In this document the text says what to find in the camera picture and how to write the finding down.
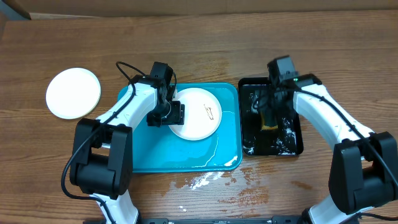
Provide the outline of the grey metal bar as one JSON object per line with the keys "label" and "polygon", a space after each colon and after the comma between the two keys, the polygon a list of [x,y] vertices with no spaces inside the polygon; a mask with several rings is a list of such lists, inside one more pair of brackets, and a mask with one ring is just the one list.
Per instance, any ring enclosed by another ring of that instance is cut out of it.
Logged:
{"label": "grey metal bar", "polygon": [[31,20],[30,14],[16,0],[1,0],[1,13],[12,21]]}

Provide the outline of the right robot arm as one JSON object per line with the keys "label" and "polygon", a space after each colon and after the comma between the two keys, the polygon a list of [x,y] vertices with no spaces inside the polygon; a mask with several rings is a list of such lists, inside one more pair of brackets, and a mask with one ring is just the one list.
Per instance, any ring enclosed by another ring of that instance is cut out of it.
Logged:
{"label": "right robot arm", "polygon": [[346,112],[314,74],[300,75],[289,56],[267,64],[270,84],[257,98],[261,128],[282,126],[287,114],[306,118],[333,151],[328,196],[306,208],[297,223],[358,223],[362,217],[388,221],[370,210],[397,200],[397,141],[375,133]]}

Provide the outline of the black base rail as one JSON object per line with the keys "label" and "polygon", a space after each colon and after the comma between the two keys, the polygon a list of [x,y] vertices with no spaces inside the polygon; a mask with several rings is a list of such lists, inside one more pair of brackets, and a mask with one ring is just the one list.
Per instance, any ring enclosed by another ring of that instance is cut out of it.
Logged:
{"label": "black base rail", "polygon": [[273,216],[272,218],[184,219],[138,218],[138,224],[309,224],[301,216]]}

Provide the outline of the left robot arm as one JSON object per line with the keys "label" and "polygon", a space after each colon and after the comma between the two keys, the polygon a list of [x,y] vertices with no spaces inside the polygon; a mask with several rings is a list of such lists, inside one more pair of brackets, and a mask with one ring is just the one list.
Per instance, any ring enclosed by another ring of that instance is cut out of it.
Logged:
{"label": "left robot arm", "polygon": [[185,106],[173,99],[177,77],[166,63],[154,62],[150,74],[127,79],[123,97],[96,119],[83,118],[75,129],[72,156],[61,188],[72,199],[95,201],[103,223],[142,223],[128,191],[133,168],[133,132],[148,126],[183,125]]}

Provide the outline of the teal plastic tray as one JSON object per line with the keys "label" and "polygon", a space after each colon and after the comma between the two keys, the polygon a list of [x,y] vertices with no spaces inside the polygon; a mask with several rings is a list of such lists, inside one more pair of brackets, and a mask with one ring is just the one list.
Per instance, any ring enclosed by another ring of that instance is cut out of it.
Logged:
{"label": "teal plastic tray", "polygon": [[150,127],[143,119],[133,132],[133,172],[217,172],[237,168],[242,159],[238,92],[229,83],[179,83],[177,90],[202,88],[220,102],[222,117],[209,137],[189,141],[168,126]]}

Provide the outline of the black rectangular tray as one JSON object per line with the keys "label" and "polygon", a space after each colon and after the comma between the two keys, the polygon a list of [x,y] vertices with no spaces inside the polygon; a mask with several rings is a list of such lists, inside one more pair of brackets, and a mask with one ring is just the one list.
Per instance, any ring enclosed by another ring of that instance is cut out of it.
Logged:
{"label": "black rectangular tray", "polygon": [[298,114],[275,117],[278,129],[261,129],[261,112],[252,107],[259,90],[271,88],[266,77],[242,78],[238,83],[243,151],[248,156],[297,156],[303,152]]}

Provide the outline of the white plate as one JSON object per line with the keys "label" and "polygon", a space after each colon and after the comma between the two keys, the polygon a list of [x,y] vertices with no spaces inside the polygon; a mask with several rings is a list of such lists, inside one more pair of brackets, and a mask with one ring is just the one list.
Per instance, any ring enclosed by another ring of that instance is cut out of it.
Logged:
{"label": "white plate", "polygon": [[222,118],[218,99],[202,88],[187,88],[175,95],[175,100],[185,106],[184,124],[169,128],[180,138],[198,141],[211,136],[219,127]]}
{"label": "white plate", "polygon": [[85,68],[69,68],[56,75],[45,95],[47,108],[62,119],[77,119],[90,113],[101,97],[96,75]]}

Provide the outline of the green yellow sponge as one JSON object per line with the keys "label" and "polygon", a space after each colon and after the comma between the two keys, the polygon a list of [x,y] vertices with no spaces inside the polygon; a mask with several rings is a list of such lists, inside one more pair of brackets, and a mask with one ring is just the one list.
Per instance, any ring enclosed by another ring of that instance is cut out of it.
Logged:
{"label": "green yellow sponge", "polygon": [[277,120],[272,110],[262,110],[261,113],[261,129],[275,130],[278,129]]}

